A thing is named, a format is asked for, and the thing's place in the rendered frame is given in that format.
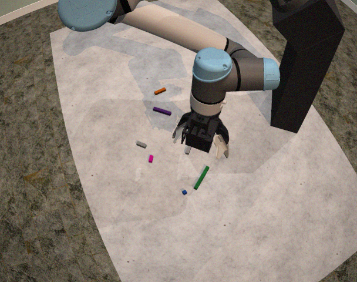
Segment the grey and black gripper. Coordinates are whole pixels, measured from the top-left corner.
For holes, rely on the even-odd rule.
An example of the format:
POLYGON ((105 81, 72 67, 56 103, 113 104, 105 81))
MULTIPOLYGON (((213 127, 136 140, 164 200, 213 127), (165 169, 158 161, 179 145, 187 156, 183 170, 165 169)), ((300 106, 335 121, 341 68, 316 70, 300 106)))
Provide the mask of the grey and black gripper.
POLYGON ((221 111, 215 115, 203 116, 193 110, 191 106, 190 109, 191 112, 185 113, 181 117, 172 136, 173 143, 178 142, 181 138, 181 144, 183 144, 186 138, 185 145, 209 153, 212 142, 214 142, 216 158, 220 159, 224 154, 228 159, 229 135, 227 128, 219 118, 221 111))

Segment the purple rod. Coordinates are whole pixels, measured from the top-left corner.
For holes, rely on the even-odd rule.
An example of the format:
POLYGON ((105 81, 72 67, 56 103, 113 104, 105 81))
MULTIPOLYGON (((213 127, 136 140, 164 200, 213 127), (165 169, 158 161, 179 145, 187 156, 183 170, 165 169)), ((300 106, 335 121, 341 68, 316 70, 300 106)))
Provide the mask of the purple rod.
POLYGON ((159 112, 159 113, 162 113, 162 114, 165 114, 165 115, 171 115, 171 112, 168 111, 168 110, 164 110, 164 109, 160 109, 160 108, 157 108, 157 107, 154 107, 153 108, 153 111, 155 112, 159 112))

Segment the orange rod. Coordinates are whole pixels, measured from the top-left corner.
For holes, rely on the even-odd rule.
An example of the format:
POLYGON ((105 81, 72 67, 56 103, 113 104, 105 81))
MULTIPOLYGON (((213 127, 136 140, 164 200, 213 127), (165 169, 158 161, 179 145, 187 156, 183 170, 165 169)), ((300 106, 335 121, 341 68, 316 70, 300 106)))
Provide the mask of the orange rod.
POLYGON ((166 91, 166 88, 162 88, 162 89, 159 89, 159 90, 155 91, 154 94, 158 95, 158 94, 163 93, 165 91, 166 91))

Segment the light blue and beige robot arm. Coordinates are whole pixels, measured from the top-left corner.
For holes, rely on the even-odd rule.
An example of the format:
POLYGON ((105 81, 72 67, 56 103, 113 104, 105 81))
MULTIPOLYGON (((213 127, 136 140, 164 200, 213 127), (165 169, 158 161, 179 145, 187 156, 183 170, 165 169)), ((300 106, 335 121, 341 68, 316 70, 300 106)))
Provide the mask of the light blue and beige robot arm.
POLYGON ((201 115, 220 112, 226 92, 274 90, 280 83, 273 59, 258 58, 238 42, 145 0, 59 0, 58 14, 73 31, 123 23, 197 53, 190 105, 201 115))

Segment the green rod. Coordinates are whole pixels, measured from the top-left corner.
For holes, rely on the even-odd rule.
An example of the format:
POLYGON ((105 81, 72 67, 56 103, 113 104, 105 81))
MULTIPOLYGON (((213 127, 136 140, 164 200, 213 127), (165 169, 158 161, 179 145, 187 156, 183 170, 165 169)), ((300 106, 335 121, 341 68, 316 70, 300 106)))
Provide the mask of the green rod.
POLYGON ((199 185, 201 184, 201 182, 203 181, 206 173, 208 172, 210 167, 206 166, 206 168, 204 169, 203 173, 201 174, 199 180, 197 181, 196 185, 194 186, 194 189, 197 190, 199 185))

